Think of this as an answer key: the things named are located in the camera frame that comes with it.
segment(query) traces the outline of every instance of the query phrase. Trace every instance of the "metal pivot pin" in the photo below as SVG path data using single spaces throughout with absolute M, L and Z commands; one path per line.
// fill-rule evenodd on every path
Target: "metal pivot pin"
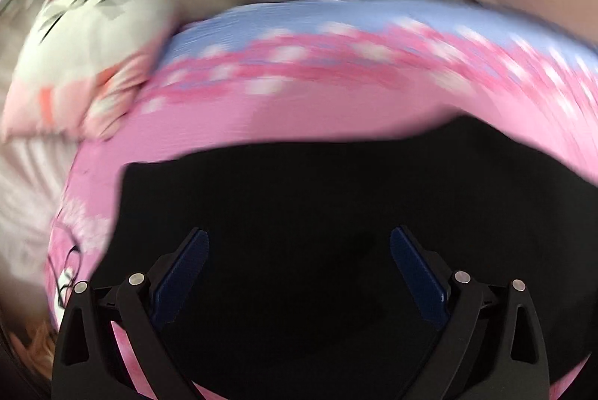
M 523 292 L 525 290 L 525 282 L 519 279 L 513 281 L 513 288 L 516 291 Z
M 145 276 L 143 274 L 137 273 L 133 274 L 129 277 L 129 283 L 131 285 L 139 285 L 145 280 Z
M 469 283 L 471 280 L 471 276 L 467 272 L 463 272 L 462 270 L 455 272 L 454 279 L 458 283 Z
M 85 282 L 85 281 L 77 282 L 75 284 L 75 286 L 73 287 L 73 290 L 75 291 L 76 294 L 82 294 L 83 292 L 85 292 L 87 290 L 87 282 Z

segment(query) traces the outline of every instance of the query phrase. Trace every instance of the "pink blanket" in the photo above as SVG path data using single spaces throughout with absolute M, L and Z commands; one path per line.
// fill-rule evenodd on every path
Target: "pink blanket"
M 439 1 L 264 4 L 191 25 L 122 130 L 79 150 L 49 252 L 56 321 L 101 260 L 129 162 L 239 142 L 406 136 L 467 112 L 596 183 L 597 68 L 593 49 L 557 31 Z M 126 335 L 117 338 L 152 397 Z

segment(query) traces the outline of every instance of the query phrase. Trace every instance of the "blue fabric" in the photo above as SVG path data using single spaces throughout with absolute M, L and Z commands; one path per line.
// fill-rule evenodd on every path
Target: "blue fabric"
M 578 66 L 578 58 L 590 68 L 598 66 L 596 47 L 560 32 L 555 26 L 518 13 L 443 0 L 306 0 L 241 6 L 183 28 L 170 41 L 160 65 L 176 58 L 198 56 L 214 44 L 227 51 L 238 51 L 276 29 L 318 34 L 330 23 L 341 23 L 375 32 L 405 19 L 443 33 L 458 34 L 459 29 L 466 27 L 501 46 L 521 38 L 536 51 L 548 54 L 557 50 L 573 67 Z
M 449 321 L 445 290 L 401 228 L 391 234 L 391 254 L 422 318 L 431 322 L 437 331 L 442 330 Z
M 176 258 L 152 297 L 151 322 L 158 331 L 173 322 L 207 260 L 210 243 L 207 233 L 198 230 Z

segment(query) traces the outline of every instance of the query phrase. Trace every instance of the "pillow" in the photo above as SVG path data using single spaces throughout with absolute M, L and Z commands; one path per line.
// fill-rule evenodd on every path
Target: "pillow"
M 173 0 L 47 0 L 14 70 L 2 136 L 114 135 L 176 19 Z

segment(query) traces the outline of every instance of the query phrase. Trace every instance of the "black fabric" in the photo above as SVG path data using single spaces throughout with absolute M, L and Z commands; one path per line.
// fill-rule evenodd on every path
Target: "black fabric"
M 397 398 L 430 338 L 387 253 L 406 224 L 454 270 L 525 281 L 555 381 L 596 344 L 596 210 L 595 186 L 471 117 L 403 140 L 214 149 L 128 167 L 92 283 L 147 271 L 200 227 L 210 258 L 163 333 L 186 375 L 231 400 Z

